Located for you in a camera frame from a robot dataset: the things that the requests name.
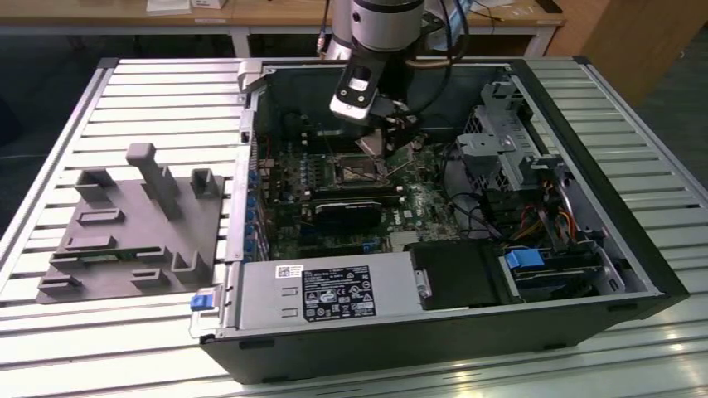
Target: blue tab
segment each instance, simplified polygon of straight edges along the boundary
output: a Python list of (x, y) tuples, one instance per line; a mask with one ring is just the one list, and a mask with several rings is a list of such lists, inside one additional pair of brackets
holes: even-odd
[(512, 269), (516, 267), (537, 267), (545, 264), (539, 249), (512, 250), (504, 258)]
[(205, 311), (213, 309), (213, 294), (195, 294), (189, 301), (192, 311)]

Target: aluminum slotted table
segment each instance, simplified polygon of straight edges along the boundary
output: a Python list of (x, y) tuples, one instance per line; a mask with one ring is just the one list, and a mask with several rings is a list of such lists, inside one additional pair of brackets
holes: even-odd
[[(676, 396), (708, 384), (708, 195), (595, 68), (529, 65), (692, 293), (580, 346), (275, 385), (239, 385), (188, 333), (191, 294), (33, 303), (87, 167), (140, 177), (124, 150), (149, 141), (175, 177), (231, 177), (244, 97), (239, 60), (120, 60), (95, 72), (0, 243), (0, 396)], [(543, 134), (543, 126), (536, 126)], [(552, 143), (545, 140), (551, 151)], [(219, 232), (224, 272), (231, 181)]]

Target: floor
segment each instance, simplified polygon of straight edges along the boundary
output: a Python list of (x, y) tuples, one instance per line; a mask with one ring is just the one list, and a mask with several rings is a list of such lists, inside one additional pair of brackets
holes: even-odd
[[(129, 36), (85, 37), (84, 48), (65, 37), (0, 37), (0, 100), (13, 109), (24, 131), (0, 146), (0, 234), (43, 165), (101, 57), (232, 56), (228, 37)], [(252, 43), (261, 56), (276, 56), (272, 39)], [(311, 45), (300, 41), (297, 52)], [(708, 29), (675, 63), (639, 113), (701, 183), (708, 186)]]

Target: wooden desk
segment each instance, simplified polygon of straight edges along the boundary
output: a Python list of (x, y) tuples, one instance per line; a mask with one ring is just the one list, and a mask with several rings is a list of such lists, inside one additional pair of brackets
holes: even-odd
[(11, 26), (201, 26), (199, 19), (228, 24), (237, 0), (224, 8), (193, 8), (191, 14), (151, 17), (147, 0), (3, 0), (0, 24)]
[[(251, 56), (251, 34), (316, 34), (320, 31), (324, 0), (236, 0), (232, 11), (236, 51), (239, 56)], [(493, 7), (491, 13), (503, 19), (495, 21), (493, 35), (532, 36), (524, 55), (543, 56), (556, 28), (565, 22), (563, 14), (547, 13), (535, 0), (516, 0), (513, 5)], [(468, 22), (472, 35), (492, 34), (488, 17), (471, 13)]]
[(236, 2), (151, 17), (147, 0), (0, 0), (0, 35), (229, 35)]
[[(0, 34), (223, 34), (231, 36), (237, 56), (249, 57), (251, 34), (319, 32), (324, 0), (229, 0), (221, 10), (193, 8), (192, 14), (164, 17), (148, 16), (145, 8), (147, 0), (0, 0)], [(535, 0), (491, 10), (503, 20), (492, 29), (488, 17), (471, 14), (471, 34), (531, 36), (525, 55), (541, 56), (563, 15), (548, 14)]]

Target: power supply label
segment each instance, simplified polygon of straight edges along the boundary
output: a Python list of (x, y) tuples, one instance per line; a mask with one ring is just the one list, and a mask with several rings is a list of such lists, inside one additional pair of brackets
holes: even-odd
[(303, 307), (308, 322), (376, 315), (368, 265), (304, 270)]

